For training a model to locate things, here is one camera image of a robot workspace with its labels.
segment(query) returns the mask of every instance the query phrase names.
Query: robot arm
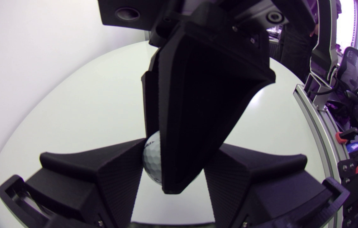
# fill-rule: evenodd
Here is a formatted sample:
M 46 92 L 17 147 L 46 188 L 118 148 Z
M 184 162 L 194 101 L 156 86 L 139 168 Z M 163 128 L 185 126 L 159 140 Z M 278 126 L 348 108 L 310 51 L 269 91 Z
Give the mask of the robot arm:
M 99 0 L 99 7 L 104 24 L 150 30 L 159 47 L 142 81 L 147 138 L 160 131 L 166 194 L 181 193 L 204 169 L 218 228 L 321 227 L 341 207 L 349 193 L 333 179 L 318 183 L 304 171 L 305 156 L 223 144 L 256 92 L 275 81 L 265 29 L 314 28 L 303 1 L 217 0 L 193 9 L 180 0 Z M 125 228 L 145 142 L 43 153 L 42 169 L 26 182 L 11 177 L 0 197 L 28 227 Z

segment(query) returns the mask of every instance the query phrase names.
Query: red clamp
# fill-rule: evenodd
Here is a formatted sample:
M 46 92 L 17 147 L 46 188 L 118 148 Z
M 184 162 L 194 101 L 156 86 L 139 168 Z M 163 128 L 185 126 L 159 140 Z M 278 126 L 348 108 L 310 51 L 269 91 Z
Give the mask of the red clamp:
M 337 132 L 337 133 L 335 134 L 335 138 L 336 138 L 336 140 L 338 141 L 338 143 L 340 143 L 340 144 L 345 144 L 345 143 L 348 142 L 348 140 L 341 138 L 340 135 L 339 135 L 339 134 L 341 134 L 341 133 L 342 133 L 342 132 Z

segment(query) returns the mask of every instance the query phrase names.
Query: golf ball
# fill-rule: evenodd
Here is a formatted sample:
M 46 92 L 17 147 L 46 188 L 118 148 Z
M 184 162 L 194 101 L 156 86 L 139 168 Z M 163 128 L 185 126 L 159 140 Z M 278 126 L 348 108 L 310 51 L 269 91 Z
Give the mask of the golf ball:
M 162 167 L 160 162 L 160 133 L 155 132 L 147 140 L 142 156 L 145 171 L 156 183 L 162 185 Z

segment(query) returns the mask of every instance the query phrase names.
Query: white round tabletop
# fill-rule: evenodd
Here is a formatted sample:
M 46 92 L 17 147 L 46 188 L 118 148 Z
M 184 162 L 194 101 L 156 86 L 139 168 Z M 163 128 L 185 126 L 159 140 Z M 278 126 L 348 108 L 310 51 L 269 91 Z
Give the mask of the white round tabletop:
M 89 62 L 50 92 L 18 126 L 0 153 L 0 185 L 13 174 L 27 180 L 39 155 L 75 153 L 145 137 L 141 76 L 157 49 L 141 42 Z M 276 83 L 259 91 L 225 143 L 278 155 L 304 154 L 306 170 L 325 179 L 317 144 L 293 91 L 301 83 L 270 60 Z M 142 173 L 132 215 L 147 224 L 201 224 L 214 216 L 202 173 L 179 195 L 165 195 Z M 0 228 L 22 224 L 0 199 Z

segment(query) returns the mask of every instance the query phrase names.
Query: screw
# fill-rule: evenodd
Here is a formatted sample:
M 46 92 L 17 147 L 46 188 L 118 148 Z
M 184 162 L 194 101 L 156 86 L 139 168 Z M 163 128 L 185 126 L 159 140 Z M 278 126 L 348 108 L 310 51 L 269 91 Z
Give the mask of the screw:
M 99 227 L 104 227 L 104 223 L 101 220 L 99 222 L 97 222 L 97 224 L 99 225 Z

